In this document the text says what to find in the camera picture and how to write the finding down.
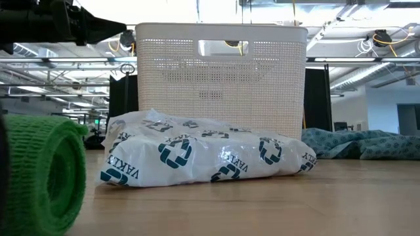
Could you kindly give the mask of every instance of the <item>wooden floor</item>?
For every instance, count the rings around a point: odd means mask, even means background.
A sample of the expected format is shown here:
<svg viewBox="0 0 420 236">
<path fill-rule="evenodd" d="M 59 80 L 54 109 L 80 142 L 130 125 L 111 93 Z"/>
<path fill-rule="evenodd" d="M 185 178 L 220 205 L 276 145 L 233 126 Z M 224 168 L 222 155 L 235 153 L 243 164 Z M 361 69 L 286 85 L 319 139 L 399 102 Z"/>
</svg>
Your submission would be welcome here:
<svg viewBox="0 0 420 236">
<path fill-rule="evenodd" d="M 320 161 L 312 172 L 144 189 L 93 184 L 68 235 L 420 235 L 420 162 Z"/>
</svg>

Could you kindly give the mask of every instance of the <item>ceiling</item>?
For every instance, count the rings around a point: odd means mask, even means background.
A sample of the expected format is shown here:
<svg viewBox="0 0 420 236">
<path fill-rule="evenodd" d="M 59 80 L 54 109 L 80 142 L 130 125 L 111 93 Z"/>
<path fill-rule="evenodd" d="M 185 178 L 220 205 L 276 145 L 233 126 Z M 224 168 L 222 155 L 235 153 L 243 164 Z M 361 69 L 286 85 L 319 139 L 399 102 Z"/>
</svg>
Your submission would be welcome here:
<svg viewBox="0 0 420 236">
<path fill-rule="evenodd" d="M 254 0 L 252 9 L 249 5 L 241 8 L 237 0 L 78 0 L 77 4 L 85 7 L 96 17 L 105 18 L 122 22 L 129 28 L 141 22 L 189 22 L 189 23 L 252 23 L 252 24 L 273 24 L 274 22 L 293 20 L 293 7 L 291 4 L 258 4 L 265 0 Z M 418 26 L 420 8 L 412 9 L 390 9 L 386 8 L 388 1 L 369 1 L 375 3 L 361 7 L 351 8 L 348 15 L 341 21 L 335 22 L 336 16 L 345 7 L 346 1 L 307 1 L 307 4 L 299 4 L 297 1 L 296 20 L 301 23 L 301 27 L 308 29 L 308 40 L 311 40 L 326 22 L 333 22 L 326 27 L 323 37 L 307 52 L 309 57 L 363 57 L 372 56 L 371 52 L 361 54 L 358 49 L 359 41 L 349 43 L 351 40 L 361 40 L 366 36 L 371 37 L 375 30 L 386 30 L 395 41 L 406 38 L 408 31 L 411 35 L 404 42 L 394 46 L 396 51 L 408 43 L 418 39 L 420 26 Z M 124 51 L 121 47 L 115 51 L 118 45 L 118 35 L 105 40 L 97 45 L 87 45 L 77 47 L 74 43 L 22 43 L 21 46 L 38 52 L 39 49 L 49 49 L 58 57 L 121 57 L 130 56 L 131 52 Z M 379 56 L 390 56 L 389 47 L 373 47 Z M 10 55 L 0 52 L 0 57 L 10 57 Z M 25 71 L 28 65 L 13 64 L 23 73 L 29 73 L 45 82 L 48 79 L 47 71 Z M 115 68 L 113 73 L 117 73 L 117 64 L 60 64 L 66 68 L 94 67 Z M 355 70 L 355 67 L 335 67 L 331 69 L 330 79 L 334 81 L 343 75 Z M 54 82 L 73 83 L 108 83 L 110 69 L 98 69 L 90 71 L 63 71 L 50 72 L 53 77 L 57 77 Z M 2 82 L 11 83 L 18 77 L 11 77 L 8 81 L 5 78 Z M 405 89 L 403 82 L 394 83 L 387 86 L 387 89 Z M 80 90 L 72 88 L 60 88 L 61 92 L 70 94 L 81 93 Z M 102 98 L 97 98 L 94 103 L 96 106 L 106 106 Z"/>
</svg>

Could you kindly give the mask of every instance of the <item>white plastic bag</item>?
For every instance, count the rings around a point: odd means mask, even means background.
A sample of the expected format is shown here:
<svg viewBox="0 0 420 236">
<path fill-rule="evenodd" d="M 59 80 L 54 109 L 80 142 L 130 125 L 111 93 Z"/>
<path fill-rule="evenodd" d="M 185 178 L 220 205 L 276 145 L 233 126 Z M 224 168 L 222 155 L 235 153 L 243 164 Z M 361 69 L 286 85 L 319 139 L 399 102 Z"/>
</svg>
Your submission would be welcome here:
<svg viewBox="0 0 420 236">
<path fill-rule="evenodd" d="M 110 119 L 99 184 L 152 187 L 296 174 L 316 155 L 296 139 L 154 110 Z"/>
</svg>

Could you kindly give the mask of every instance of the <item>green knit fabric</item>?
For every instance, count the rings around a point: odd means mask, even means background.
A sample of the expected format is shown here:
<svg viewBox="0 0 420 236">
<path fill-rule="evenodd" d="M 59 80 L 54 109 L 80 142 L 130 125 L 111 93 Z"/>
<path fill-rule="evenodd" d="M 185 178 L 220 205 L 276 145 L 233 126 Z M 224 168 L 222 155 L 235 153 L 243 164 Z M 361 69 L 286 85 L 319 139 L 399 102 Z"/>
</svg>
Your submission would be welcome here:
<svg viewBox="0 0 420 236">
<path fill-rule="evenodd" d="M 7 115 L 11 174 L 0 235 L 64 235 L 85 193 L 87 128 L 62 117 Z"/>
</svg>

